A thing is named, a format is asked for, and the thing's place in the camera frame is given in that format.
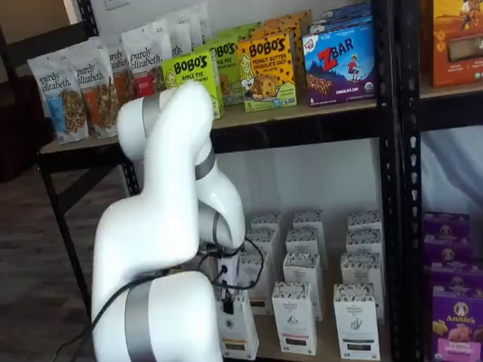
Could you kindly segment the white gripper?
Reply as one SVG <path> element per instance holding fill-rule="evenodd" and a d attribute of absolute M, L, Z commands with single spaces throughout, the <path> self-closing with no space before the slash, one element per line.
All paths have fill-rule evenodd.
<path fill-rule="evenodd" d="M 231 290 L 239 290 L 238 272 L 240 266 L 240 253 L 230 254 L 229 256 L 222 256 L 217 261 L 218 274 L 217 286 L 223 287 L 221 292 L 221 301 L 223 303 L 223 312 L 225 314 L 233 314 L 233 297 Z"/>

